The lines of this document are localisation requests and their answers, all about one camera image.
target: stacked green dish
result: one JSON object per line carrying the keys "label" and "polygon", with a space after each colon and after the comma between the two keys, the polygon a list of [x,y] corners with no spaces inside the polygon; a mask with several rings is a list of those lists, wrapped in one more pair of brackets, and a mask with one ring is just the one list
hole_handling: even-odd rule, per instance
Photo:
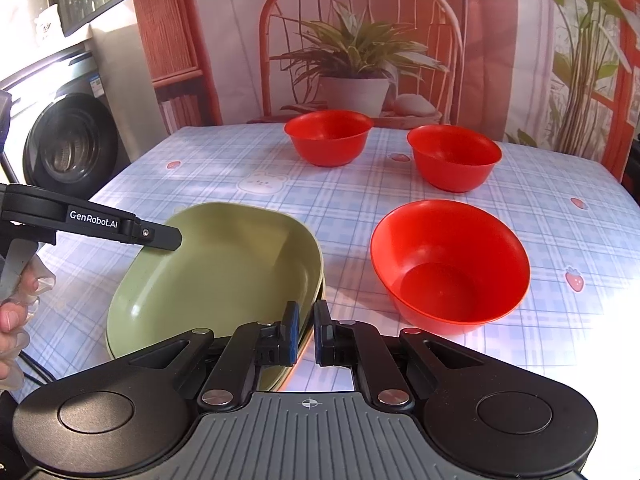
{"label": "stacked green dish", "polygon": [[[287,301],[300,304],[300,348],[313,302],[322,297],[318,241],[295,218],[252,206],[211,202],[167,223],[182,245],[140,251],[111,301],[107,345],[115,358],[193,328],[216,337],[249,322],[280,320]],[[260,389],[271,390],[288,368],[267,368]]]}

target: gray ribbed plate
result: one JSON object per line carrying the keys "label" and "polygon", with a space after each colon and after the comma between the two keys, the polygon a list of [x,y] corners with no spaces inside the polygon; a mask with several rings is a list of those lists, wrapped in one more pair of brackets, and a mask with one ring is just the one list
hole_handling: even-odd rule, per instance
{"label": "gray ribbed plate", "polygon": [[[256,393],[205,415],[176,454],[135,480],[481,480],[437,454],[407,415],[362,394]],[[562,480],[577,480],[577,474]]]}

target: wooden cabinet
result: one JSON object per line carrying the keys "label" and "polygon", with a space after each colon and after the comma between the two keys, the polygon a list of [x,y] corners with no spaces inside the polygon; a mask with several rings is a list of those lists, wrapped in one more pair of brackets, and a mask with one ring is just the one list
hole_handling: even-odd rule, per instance
{"label": "wooden cabinet", "polygon": [[169,133],[222,124],[195,0],[133,0],[138,27]]}

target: fingernail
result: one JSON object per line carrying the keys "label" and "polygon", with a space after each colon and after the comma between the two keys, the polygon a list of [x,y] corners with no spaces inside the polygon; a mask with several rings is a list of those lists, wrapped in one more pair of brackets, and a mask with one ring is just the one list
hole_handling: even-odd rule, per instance
{"label": "fingernail", "polygon": [[13,310],[6,313],[6,325],[9,327],[9,332],[18,325],[18,321],[18,315]]}

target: blue plaid tablecloth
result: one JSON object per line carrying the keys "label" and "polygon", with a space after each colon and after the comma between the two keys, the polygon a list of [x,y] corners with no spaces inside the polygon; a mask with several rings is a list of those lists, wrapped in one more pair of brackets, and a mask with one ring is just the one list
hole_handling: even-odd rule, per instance
{"label": "blue plaid tablecloth", "polygon": [[[369,239],[399,205],[459,200],[497,216],[520,238],[531,283],[512,314],[453,338],[469,348],[567,383],[596,407],[600,436],[588,478],[640,478],[629,465],[640,448],[634,389],[640,326],[640,210],[595,162],[501,145],[488,181],[467,194],[434,189],[413,164],[406,133],[373,129],[364,152],[333,169],[302,161],[280,124],[184,128],[114,178],[94,200],[164,222],[193,204],[241,202],[303,221],[324,254],[326,298],[334,319],[407,326],[369,259]],[[30,353],[57,376],[106,361],[111,297],[139,248],[59,234],[40,251],[58,277],[28,326]],[[309,349],[286,389],[347,390],[347,370],[319,368]],[[26,394],[27,384],[21,395]],[[612,470],[612,464],[620,470]]]}

